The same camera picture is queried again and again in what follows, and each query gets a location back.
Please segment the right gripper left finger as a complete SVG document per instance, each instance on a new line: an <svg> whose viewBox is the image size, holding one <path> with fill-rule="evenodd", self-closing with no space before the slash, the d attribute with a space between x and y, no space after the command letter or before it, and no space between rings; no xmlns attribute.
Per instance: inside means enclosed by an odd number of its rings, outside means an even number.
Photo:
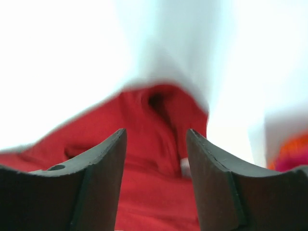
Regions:
<svg viewBox="0 0 308 231"><path fill-rule="evenodd" d="M3 231L112 231L127 132L119 129L86 152L47 170L0 168Z"/></svg>

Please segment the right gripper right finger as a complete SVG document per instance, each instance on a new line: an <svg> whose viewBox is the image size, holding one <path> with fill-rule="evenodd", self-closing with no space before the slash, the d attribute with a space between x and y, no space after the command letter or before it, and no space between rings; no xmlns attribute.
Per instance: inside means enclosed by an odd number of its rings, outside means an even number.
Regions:
<svg viewBox="0 0 308 231"><path fill-rule="evenodd" d="M305 231L308 168L278 172L248 163L197 131L186 133L203 231Z"/></svg>

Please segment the dark red t shirt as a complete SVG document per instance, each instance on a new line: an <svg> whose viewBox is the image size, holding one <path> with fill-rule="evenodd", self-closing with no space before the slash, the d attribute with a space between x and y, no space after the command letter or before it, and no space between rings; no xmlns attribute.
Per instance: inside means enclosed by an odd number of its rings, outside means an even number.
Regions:
<svg viewBox="0 0 308 231"><path fill-rule="evenodd" d="M197 231L191 180L180 162L188 156L186 132L206 133L207 114L173 85L128 90L85 113L20 153L2 153L2 165L48 169L96 146L120 128L127 154L117 231Z"/></svg>

